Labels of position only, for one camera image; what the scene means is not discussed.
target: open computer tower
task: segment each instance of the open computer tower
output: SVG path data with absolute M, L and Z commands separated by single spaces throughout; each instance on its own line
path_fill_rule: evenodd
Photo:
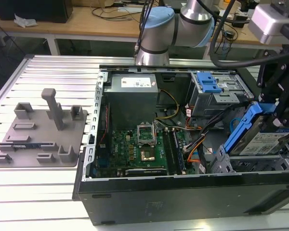
M 92 223 L 264 215 L 288 204 L 289 131 L 266 150 L 251 137 L 250 154 L 217 156 L 247 106 L 209 130 L 202 158 L 186 151 L 214 115 L 259 93 L 246 69 L 101 66 L 74 188 Z

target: gray power supply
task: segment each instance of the gray power supply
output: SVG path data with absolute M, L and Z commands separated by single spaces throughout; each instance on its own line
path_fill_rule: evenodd
M 158 99 L 153 74 L 115 74 L 111 86 L 105 87 L 111 102 L 110 113 L 115 130 L 135 129 L 141 123 L 152 123 Z

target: yellow wire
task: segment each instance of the yellow wire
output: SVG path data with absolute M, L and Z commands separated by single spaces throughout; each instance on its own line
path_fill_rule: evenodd
M 177 110 L 175 111 L 175 113 L 173 115 L 164 116 L 164 117 L 156 117 L 155 119 L 171 119 L 171 118 L 175 117 L 178 114 L 178 112 L 179 112 L 179 104 L 175 100 L 175 98 L 168 91 L 163 90 L 163 89 L 161 89 L 160 91 L 165 92 L 167 95 L 169 95 L 175 101 L 175 104 L 177 105 Z

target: blue plastic latch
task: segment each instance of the blue plastic latch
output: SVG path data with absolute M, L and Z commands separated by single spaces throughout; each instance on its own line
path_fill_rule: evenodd
M 197 72 L 197 78 L 204 93 L 221 93 L 223 91 L 218 87 L 216 79 L 210 72 Z
M 253 102 L 248 111 L 245 113 L 243 118 L 241 119 L 239 125 L 236 129 L 231 133 L 230 137 L 227 139 L 224 144 L 225 151 L 228 153 L 229 150 L 234 146 L 234 144 L 240 139 L 241 135 L 244 134 L 248 129 L 252 126 L 253 118 L 262 113 L 262 114 L 270 114 L 273 113 L 276 109 L 274 103 L 258 103 Z

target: floor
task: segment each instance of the floor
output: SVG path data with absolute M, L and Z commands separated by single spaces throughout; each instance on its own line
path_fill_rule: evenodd
M 23 59 L 23 54 L 7 37 L 6 46 L 0 47 L 0 89 L 11 76 Z M 27 54 L 50 54 L 45 39 L 39 38 L 12 38 Z M 134 43 L 110 41 L 83 41 L 66 40 L 58 41 L 62 55 L 88 55 L 132 57 Z M 205 48 L 172 47 L 169 49 L 170 58 L 202 59 Z M 248 60 L 253 57 L 255 50 L 232 49 L 227 60 Z

